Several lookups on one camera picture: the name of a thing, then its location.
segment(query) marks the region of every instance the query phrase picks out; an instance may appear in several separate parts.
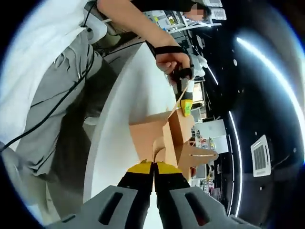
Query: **white table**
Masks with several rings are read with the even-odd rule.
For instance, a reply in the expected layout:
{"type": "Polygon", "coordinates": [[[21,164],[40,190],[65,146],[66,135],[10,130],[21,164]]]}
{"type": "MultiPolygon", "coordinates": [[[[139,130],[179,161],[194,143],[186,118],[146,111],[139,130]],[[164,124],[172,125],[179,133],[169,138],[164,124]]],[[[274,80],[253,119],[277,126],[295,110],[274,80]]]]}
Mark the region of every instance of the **white table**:
{"type": "Polygon", "coordinates": [[[127,169],[139,162],[129,122],[171,110],[173,88],[148,46],[138,45],[116,80],[96,125],[84,182],[84,202],[109,185],[117,185],[127,169]]]}

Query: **ceiling light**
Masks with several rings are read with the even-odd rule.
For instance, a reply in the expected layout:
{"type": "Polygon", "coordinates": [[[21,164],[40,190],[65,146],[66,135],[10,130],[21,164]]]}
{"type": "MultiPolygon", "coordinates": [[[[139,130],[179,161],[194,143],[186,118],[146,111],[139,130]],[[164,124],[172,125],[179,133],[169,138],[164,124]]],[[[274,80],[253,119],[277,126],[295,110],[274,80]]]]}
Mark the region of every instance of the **ceiling light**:
{"type": "Polygon", "coordinates": [[[233,156],[231,137],[230,137],[230,135],[228,137],[229,137],[229,142],[230,142],[230,149],[231,149],[230,154],[231,154],[231,160],[232,160],[232,192],[231,192],[230,207],[229,207],[229,211],[228,211],[228,216],[229,216],[229,215],[231,215],[233,196],[234,196],[235,169],[234,169],[234,156],[233,156]]]}
{"type": "Polygon", "coordinates": [[[210,67],[208,66],[208,69],[210,71],[210,73],[212,74],[212,77],[214,78],[215,80],[215,83],[218,85],[218,81],[216,80],[216,77],[214,76],[213,72],[211,71],[210,67]]]}
{"type": "Polygon", "coordinates": [[[236,212],[235,212],[235,217],[238,217],[239,208],[240,208],[240,202],[242,200],[243,163],[242,163],[242,152],[241,152],[241,149],[240,149],[239,138],[238,138],[235,122],[234,122],[234,119],[233,119],[231,111],[229,111],[229,116],[231,118],[231,122],[232,122],[234,133],[235,133],[235,138],[236,138],[236,142],[237,142],[237,150],[238,150],[238,159],[239,159],[239,176],[240,176],[240,178],[239,178],[239,192],[238,192],[237,208],[236,208],[236,212]]]}
{"type": "Polygon", "coordinates": [[[303,141],[303,152],[304,152],[304,163],[305,163],[305,120],[304,120],[304,114],[302,112],[302,108],[292,90],[290,87],[288,81],[285,79],[283,74],[275,67],[275,65],[267,58],[265,55],[263,55],[256,47],[251,45],[250,43],[244,41],[241,38],[237,38],[237,41],[242,44],[248,51],[253,53],[258,59],[260,59],[269,69],[270,71],[276,76],[279,83],[282,85],[283,89],[287,93],[292,105],[294,106],[296,116],[299,121],[300,129],[301,129],[301,137],[303,141]]]}

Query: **black cable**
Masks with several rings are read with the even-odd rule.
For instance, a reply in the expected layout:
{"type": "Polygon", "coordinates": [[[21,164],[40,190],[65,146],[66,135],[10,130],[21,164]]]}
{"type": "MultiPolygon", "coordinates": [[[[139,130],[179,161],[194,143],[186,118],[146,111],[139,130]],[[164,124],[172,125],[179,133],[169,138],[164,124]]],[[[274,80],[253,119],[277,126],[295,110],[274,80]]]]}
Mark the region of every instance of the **black cable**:
{"type": "Polygon", "coordinates": [[[144,42],[138,42],[138,43],[135,43],[135,44],[131,44],[131,45],[129,45],[129,46],[126,46],[126,47],[124,47],[124,48],[121,48],[121,49],[119,49],[119,50],[116,50],[116,51],[114,51],[114,52],[111,52],[111,53],[109,53],[109,54],[103,56],[103,58],[105,58],[106,56],[109,56],[109,55],[111,55],[111,54],[114,54],[114,53],[116,53],[116,52],[118,52],[118,51],[121,51],[121,50],[123,50],[123,49],[129,48],[129,47],[132,47],[132,46],[134,46],[134,45],[136,45],[136,44],[141,44],[141,43],[144,43],[144,42]]]}
{"type": "Polygon", "coordinates": [[[108,64],[110,65],[112,62],[116,61],[116,60],[119,59],[119,58],[120,58],[120,56],[114,58],[114,59],[113,59],[112,61],[110,61],[108,64]]]}
{"type": "Polygon", "coordinates": [[[86,16],[85,22],[84,22],[84,24],[83,24],[83,27],[86,27],[86,23],[87,23],[87,20],[88,20],[88,18],[89,18],[89,14],[90,14],[91,10],[93,9],[93,7],[94,7],[95,5],[96,5],[96,2],[93,3],[92,6],[90,7],[90,9],[89,9],[89,11],[88,11],[88,14],[87,14],[87,16],[86,16]]]}
{"type": "Polygon", "coordinates": [[[38,127],[40,127],[52,114],[53,112],[59,107],[59,105],[63,102],[65,98],[68,97],[68,95],[80,84],[80,82],[86,78],[89,71],[91,70],[94,62],[94,52],[92,54],[92,61],[90,63],[89,68],[85,70],[84,75],[78,80],[78,82],[75,82],[74,85],[68,90],[68,92],[59,100],[59,102],[53,107],[53,109],[42,119],[39,123],[37,123],[34,127],[29,129],[28,131],[24,132],[22,135],[19,135],[18,137],[14,138],[13,140],[9,141],[2,149],[0,149],[0,153],[2,153],[6,148],[8,148],[10,145],[18,141],[19,139],[22,139],[26,135],[32,133],[34,130],[36,130],[38,127]]]}

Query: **air vent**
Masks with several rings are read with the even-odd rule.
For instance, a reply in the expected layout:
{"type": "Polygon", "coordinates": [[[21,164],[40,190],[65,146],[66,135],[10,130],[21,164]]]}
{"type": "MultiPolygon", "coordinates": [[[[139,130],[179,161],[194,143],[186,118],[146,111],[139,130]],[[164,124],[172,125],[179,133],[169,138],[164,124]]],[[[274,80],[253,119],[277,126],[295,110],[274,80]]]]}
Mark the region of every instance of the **air vent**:
{"type": "Polygon", "coordinates": [[[203,0],[203,3],[210,7],[222,7],[222,3],[220,0],[203,0]]]}
{"type": "Polygon", "coordinates": [[[251,146],[253,176],[263,177],[271,174],[270,154],[266,135],[251,146]]]}
{"type": "Polygon", "coordinates": [[[227,20],[225,10],[223,8],[211,8],[211,18],[215,20],[227,20]]]}

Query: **black wristband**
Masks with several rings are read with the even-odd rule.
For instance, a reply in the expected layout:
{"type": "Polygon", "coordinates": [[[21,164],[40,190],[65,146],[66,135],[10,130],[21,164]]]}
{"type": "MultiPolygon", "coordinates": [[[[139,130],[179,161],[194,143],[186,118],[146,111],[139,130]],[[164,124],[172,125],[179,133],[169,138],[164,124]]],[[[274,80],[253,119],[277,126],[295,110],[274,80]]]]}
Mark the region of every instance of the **black wristband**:
{"type": "Polygon", "coordinates": [[[163,46],[163,47],[158,47],[154,49],[154,53],[156,55],[158,54],[165,54],[165,53],[185,53],[183,51],[183,48],[180,46],[163,46]]]}

